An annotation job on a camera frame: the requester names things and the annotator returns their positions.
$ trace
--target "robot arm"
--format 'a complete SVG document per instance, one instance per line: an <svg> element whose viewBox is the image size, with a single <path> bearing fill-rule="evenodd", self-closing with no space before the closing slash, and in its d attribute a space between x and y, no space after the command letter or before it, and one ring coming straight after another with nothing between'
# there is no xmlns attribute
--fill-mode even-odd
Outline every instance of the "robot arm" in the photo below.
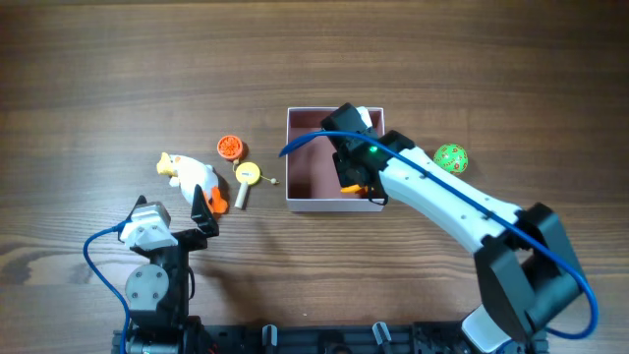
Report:
<svg viewBox="0 0 629 354"><path fill-rule="evenodd" d="M207 238L219 233L199 185L195 186L191 219L197 228L171 233L171 218L164 205L147 203L145 197L138 199L127 217L119 240L149 263L136 268L127 279L132 324L123 351L122 333L114 332L112 353L207 353L211 349L213 343L200 318L188 313L189 300L195 294L189 253L206 249Z"/></svg>
<svg viewBox="0 0 629 354"><path fill-rule="evenodd" d="M521 210L518 206L490 197L449 174L435 165L421 148L406 148L401 154L502 218L511 223L517 221L516 212ZM471 254L483 246L483 238L498 237L505 231L503 226L397 158L390 158L378 175L384 193L425 215Z"/></svg>
<svg viewBox="0 0 629 354"><path fill-rule="evenodd" d="M474 256L483 304L462 322L462 331L480 351L496 350L509 338L532 340L583 292L571 274L538 250L520 264L516 252L531 246L489 217L490 213L497 215L523 230L583 275L552 210L542 204L523 210L488 196L434 165L401 134L391 131L378 138L370 121L366 109L346 103L325 118L321 127L376 139L469 199L464 201L426 173L376 146L349 136L329 136L337 150L333 159L342 187L367 186L415 208Z"/></svg>

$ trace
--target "green ball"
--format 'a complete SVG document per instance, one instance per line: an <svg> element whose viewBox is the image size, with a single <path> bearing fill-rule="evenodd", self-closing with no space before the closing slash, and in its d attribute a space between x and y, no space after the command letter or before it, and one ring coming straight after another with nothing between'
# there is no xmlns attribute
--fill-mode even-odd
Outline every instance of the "green ball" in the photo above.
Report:
<svg viewBox="0 0 629 354"><path fill-rule="evenodd" d="M468 168L468 154L460 145L446 144L441 146L432 158L434 163L444 170L458 175Z"/></svg>

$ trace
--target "open box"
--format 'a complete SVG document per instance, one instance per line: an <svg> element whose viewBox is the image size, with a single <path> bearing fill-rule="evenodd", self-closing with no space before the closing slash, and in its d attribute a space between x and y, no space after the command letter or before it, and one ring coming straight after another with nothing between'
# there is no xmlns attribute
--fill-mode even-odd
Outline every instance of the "open box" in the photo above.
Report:
<svg viewBox="0 0 629 354"><path fill-rule="evenodd" d="M286 143L303 134L321 130L321 120L338 107L290 107L286 122ZM367 107L373 128L384 135L384 110ZM381 211L383 199L341 193L328 138L319 137L286 157L286 203L291 211Z"/></svg>

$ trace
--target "rubber duck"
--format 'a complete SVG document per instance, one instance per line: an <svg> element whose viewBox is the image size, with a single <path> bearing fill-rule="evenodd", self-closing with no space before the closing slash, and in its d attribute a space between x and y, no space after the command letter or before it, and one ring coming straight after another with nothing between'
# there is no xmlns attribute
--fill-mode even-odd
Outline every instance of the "rubber duck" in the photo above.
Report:
<svg viewBox="0 0 629 354"><path fill-rule="evenodd" d="M218 176L214 167L182 155L161 154L157 162L157 173L170 177L171 187L179 187L184 198L191 205L195 196L195 186L200 185L209 210L216 214L227 211L227 201L220 196Z"/></svg>

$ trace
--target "lollipop stick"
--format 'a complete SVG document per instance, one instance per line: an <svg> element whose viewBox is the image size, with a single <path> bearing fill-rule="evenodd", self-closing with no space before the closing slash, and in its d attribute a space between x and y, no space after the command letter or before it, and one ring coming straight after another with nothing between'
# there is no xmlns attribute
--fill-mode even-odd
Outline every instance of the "lollipop stick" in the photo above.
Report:
<svg viewBox="0 0 629 354"><path fill-rule="evenodd" d="M240 184L240 189L238 190L238 196L236 197L236 202L234 203L234 207L243 208L245 204L245 198L247 197L247 190L249 189L249 183L244 181Z"/></svg>
<svg viewBox="0 0 629 354"><path fill-rule="evenodd" d="M279 183L275 178L266 178L266 177L264 177L262 175L260 175L260 177L262 177L263 179L267 180L271 184L278 184Z"/></svg>

